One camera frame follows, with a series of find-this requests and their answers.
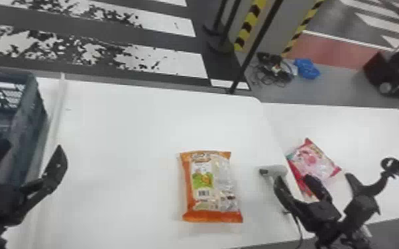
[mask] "pink snack bag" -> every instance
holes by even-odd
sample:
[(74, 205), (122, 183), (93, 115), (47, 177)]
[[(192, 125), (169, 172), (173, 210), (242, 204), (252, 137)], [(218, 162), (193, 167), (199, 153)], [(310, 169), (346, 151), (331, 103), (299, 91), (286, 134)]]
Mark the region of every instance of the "pink snack bag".
[(287, 155), (286, 159), (296, 178), (298, 187), (309, 196), (312, 196), (312, 192), (303, 182), (303, 177), (306, 174), (313, 175), (325, 182), (326, 179), (341, 171), (341, 168), (336, 166), (333, 160), (329, 159), (309, 138), (305, 139), (304, 144), (299, 148)]

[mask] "gray floor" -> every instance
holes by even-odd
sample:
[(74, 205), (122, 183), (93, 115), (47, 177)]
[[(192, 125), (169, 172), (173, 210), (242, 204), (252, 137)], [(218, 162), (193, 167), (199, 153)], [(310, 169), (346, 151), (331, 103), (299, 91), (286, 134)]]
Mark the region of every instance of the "gray floor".
[[(252, 85), (252, 91), (237, 91), (236, 94), (253, 95), (262, 102), (399, 108), (399, 99), (389, 99), (379, 95), (376, 89), (366, 82), (362, 72), (323, 65), (318, 65), (318, 68), (321, 71), (321, 76), (313, 81), (297, 77), (285, 88), (280, 88), (275, 85)], [(54, 72), (34, 71), (34, 73), (38, 77), (60, 77), (59, 73)], [(103, 83), (181, 89), (186, 91), (225, 93), (225, 90), (221, 88), (198, 87), (193, 85), (93, 77), (76, 74), (66, 74), (66, 78)], [(369, 228), (373, 235), (372, 247), (374, 249), (399, 248), (399, 220), (373, 224), (370, 225)], [(253, 248), (293, 249), (296, 248), (297, 245), (298, 242), (293, 241), (281, 244), (254, 246)], [(301, 248), (314, 248), (314, 240), (305, 241)]]

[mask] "white floor marking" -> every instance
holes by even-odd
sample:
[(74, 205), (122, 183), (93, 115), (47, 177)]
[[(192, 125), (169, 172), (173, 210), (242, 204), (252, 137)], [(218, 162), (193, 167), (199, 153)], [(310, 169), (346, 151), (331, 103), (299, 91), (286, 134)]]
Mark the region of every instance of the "white floor marking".
[[(28, 9), (34, 2), (33, 0), (19, 1), (12, 4), (13, 0), (0, 0), (0, 5)], [(99, 21), (117, 21), (115, 19), (124, 19), (124, 23), (130, 22), (133, 26), (144, 29), (178, 34), (182, 36), (195, 37), (194, 25), (190, 19), (174, 17), (140, 9), (133, 9), (109, 3), (101, 3), (90, 0), (57, 0), (59, 7), (54, 7), (59, 11), (67, 11), (71, 17), (94, 19)], [(52, 5), (44, 4), (41, 9), (35, 9), (41, 12), (55, 12)], [(110, 17), (105, 17), (105, 12), (110, 12)]]
[(390, 2), (393, 6), (395, 6), (396, 8), (399, 8), (399, 3), (395, 3), (395, 2)]
[(340, 0), (344, 5), (348, 5), (354, 8), (362, 9), (364, 11), (373, 12), (379, 15), (384, 15), (387, 17), (399, 19), (399, 15), (396, 14), (394, 11), (389, 9), (385, 9), (375, 5), (369, 5), (368, 3), (362, 3), (356, 0)]
[(331, 40), (338, 40), (338, 41), (341, 41), (341, 42), (348, 42), (348, 43), (352, 43), (352, 44), (356, 44), (356, 45), (366, 46), (366, 47), (369, 47), (369, 48), (377, 48), (377, 49), (386, 50), (386, 51), (393, 51), (392, 48), (387, 48), (385, 46), (379, 46), (379, 45), (366, 43), (366, 42), (359, 42), (359, 41), (356, 41), (356, 40), (341, 38), (341, 37), (338, 37), (338, 36), (332, 36), (330, 34), (322, 34), (322, 33), (319, 33), (319, 32), (314, 32), (314, 31), (309, 31), (309, 30), (303, 30), (303, 33), (311, 34), (311, 35), (319, 36), (319, 37), (323, 37), (323, 38), (328, 38), (328, 39), (331, 39)]
[(379, 0), (367, 0), (367, 1), (370, 1), (370, 2), (373, 2), (373, 3), (377, 3), (377, 4), (382, 4), (382, 2), (381, 1), (379, 1)]
[(201, 54), (0, 25), (0, 56), (207, 79)]
[(399, 33), (399, 24), (393, 23), (390, 21), (382, 20), (376, 17), (370, 17), (368, 15), (356, 13), (358, 17), (360, 17), (364, 22), (366, 22), (369, 26), (373, 26), (375, 28), (381, 28), (384, 30), (389, 30), (392, 32)]
[(399, 46), (399, 39), (389, 36), (381, 36), (381, 37), (385, 39), (388, 43), (390, 43), (391, 46), (393, 46), (393, 48), (397, 48)]
[[(233, 82), (230, 80), (210, 79), (210, 83), (212, 83), (212, 86), (214, 87), (231, 88)], [(240, 82), (237, 86), (237, 89), (249, 90), (249, 86), (246, 82)]]
[(186, 0), (153, 0), (153, 1), (162, 2), (162, 3), (169, 3), (171, 5), (179, 5), (179, 6), (187, 7)]

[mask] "snack bag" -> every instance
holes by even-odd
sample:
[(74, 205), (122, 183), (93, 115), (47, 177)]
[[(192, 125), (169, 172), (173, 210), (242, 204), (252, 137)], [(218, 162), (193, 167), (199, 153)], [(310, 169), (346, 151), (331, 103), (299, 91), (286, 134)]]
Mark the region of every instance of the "snack bag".
[(242, 223), (230, 174), (230, 152), (193, 151), (180, 154), (186, 179), (184, 221)]
[(298, 187), (309, 196), (313, 194), (303, 181), (306, 174), (313, 175), (324, 182), (341, 171), (341, 168), (336, 166), (309, 138), (305, 139), (305, 143), (299, 148), (287, 155), (286, 159)]

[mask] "yellow and black striped pole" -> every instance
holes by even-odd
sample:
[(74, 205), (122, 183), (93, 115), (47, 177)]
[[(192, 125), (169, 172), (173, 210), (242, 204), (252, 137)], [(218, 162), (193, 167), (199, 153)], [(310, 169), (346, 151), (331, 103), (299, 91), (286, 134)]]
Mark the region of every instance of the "yellow and black striped pole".
[(297, 39), (300, 37), (300, 35), (303, 33), (303, 30), (305, 30), (306, 26), (308, 23), (310, 23), (311, 19), (315, 16), (317, 13), (318, 9), (320, 8), (321, 4), (325, 0), (317, 0), (312, 7), (306, 14), (305, 18), (303, 19), (302, 23), (300, 26), (297, 28), (297, 31), (294, 33), (294, 36), (291, 38), (291, 40), (288, 42), (288, 45), (286, 45), (285, 49), (282, 52), (282, 57), (285, 58), (286, 55), (291, 51), (292, 47), (297, 43)]
[(241, 51), (245, 46), (247, 39), (249, 39), (249, 36), (251, 35), (252, 29), (254, 29), (255, 25), (258, 23), (258, 17), (260, 16), (260, 13), (264, 9), (265, 5), (266, 0), (253, 1), (252, 6), (249, 9), (249, 13), (246, 16), (245, 22), (243, 23), (240, 33), (235, 41), (235, 51)]

